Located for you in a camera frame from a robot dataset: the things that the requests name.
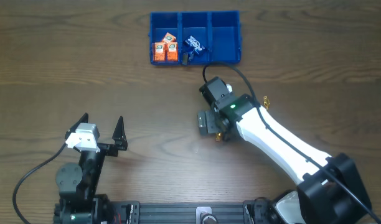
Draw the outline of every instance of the wooden table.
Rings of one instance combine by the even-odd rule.
[[[120,115],[129,149],[107,157],[98,192],[140,202],[241,202],[295,186],[249,143],[200,137],[201,67],[149,62],[151,11],[241,12],[239,69],[270,113],[312,146],[352,157],[381,217],[381,0],[0,1],[0,223],[20,223],[12,191],[53,155],[84,112],[109,142]],[[242,80],[209,68],[237,93]],[[66,149],[18,193],[50,223]]]

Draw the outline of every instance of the blue tray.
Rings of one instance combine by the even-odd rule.
[[[190,65],[238,63],[242,57],[239,11],[152,12],[150,28],[150,59],[153,65],[182,64],[182,54],[188,50],[182,42],[189,35],[207,49],[200,57],[195,55]],[[153,62],[153,43],[160,42],[167,32],[177,38],[179,60]]]

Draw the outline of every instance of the cable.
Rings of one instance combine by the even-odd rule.
[[[38,169],[40,169],[41,167],[43,167],[44,165],[46,165],[47,163],[49,163],[50,161],[52,161],[53,159],[55,159],[57,156],[59,156],[59,154],[65,149],[66,147],[66,143],[64,143],[62,145],[62,147],[59,149],[59,151],[57,151],[55,153],[55,155],[53,155],[51,158],[47,159],[45,162],[41,163],[40,165],[36,166],[35,168],[33,168],[32,170],[30,170],[27,174],[25,174],[21,179],[20,181],[16,184],[16,187],[14,189],[14,193],[12,195],[12,203],[14,205],[14,208],[15,208],[15,211],[17,213],[17,215],[19,216],[19,218],[21,218],[21,220],[25,223],[25,224],[30,224],[29,221],[27,221],[24,216],[22,215],[21,211],[19,210],[19,208],[17,207],[17,203],[16,203],[16,195],[17,195],[17,191],[19,190],[19,187],[21,186],[21,184],[23,183],[24,180],[26,180],[26,178],[28,178],[32,173],[34,173],[35,171],[37,171]]]
[[[371,211],[370,208],[368,208],[363,202],[361,202],[359,200],[359,198],[354,195],[344,184],[341,183],[340,180],[338,180],[336,177],[334,177],[329,171],[327,171],[326,169],[323,169],[323,166],[321,166],[320,164],[318,164],[315,160],[313,160],[312,158],[310,158],[309,156],[305,155],[303,152],[301,152],[299,149],[297,149],[296,147],[294,147],[290,142],[288,142],[286,139],[284,139],[282,136],[280,136],[275,130],[273,130],[271,128],[271,126],[265,121],[263,115],[261,114],[261,111],[260,111],[260,102],[258,102],[256,96],[255,96],[255,93],[254,93],[254,90],[253,90],[253,87],[252,85],[250,84],[250,82],[247,80],[246,76],[237,68],[235,68],[234,66],[232,65],[229,65],[227,63],[224,63],[224,62],[215,62],[213,64],[220,64],[220,65],[225,65],[227,67],[230,67],[232,70],[234,70],[235,72],[237,72],[241,78],[243,79],[243,81],[246,83],[247,87],[249,88],[250,90],[250,93],[252,94],[252,97],[253,97],[253,100],[254,100],[254,104],[257,108],[257,111],[258,111],[258,115],[260,117],[260,119],[262,120],[263,124],[265,125],[265,128],[270,130],[272,132],[272,134],[274,134],[278,139],[280,139],[281,141],[283,141],[285,144],[287,144],[290,148],[292,148],[292,150],[296,151],[298,154],[300,154],[300,156],[303,156],[308,162],[314,164],[319,170],[321,170],[322,172],[324,172],[326,174],[326,176],[333,180],[333,182],[335,182],[338,186],[340,186],[340,188],[342,188],[355,202],[357,202],[357,204],[359,206],[361,206],[374,220],[375,222],[377,222],[378,224],[381,224],[381,220],[378,216],[376,216],[376,214]],[[210,66],[211,64],[208,64],[208,65],[205,65],[204,68],[203,68],[203,79],[204,81],[207,83],[207,80],[205,78],[205,69]]]

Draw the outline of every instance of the orange box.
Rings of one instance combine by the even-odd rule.
[[[167,44],[167,60],[172,62],[178,61],[178,43],[177,42]]]
[[[176,37],[174,37],[172,34],[170,33],[167,33],[164,38],[161,40],[161,42],[165,42],[165,43],[171,43],[171,42],[175,42],[177,39]]]
[[[156,42],[154,43],[153,61],[163,62],[166,60],[166,43]]]

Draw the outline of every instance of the blue bin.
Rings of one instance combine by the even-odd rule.
[[[182,42],[189,35],[207,49],[200,57],[195,56],[190,65],[238,63],[242,58],[239,11],[152,12],[150,29],[150,59],[153,65],[182,64],[183,53],[188,51]],[[178,62],[154,62],[153,43],[160,42],[167,32],[177,38]]]

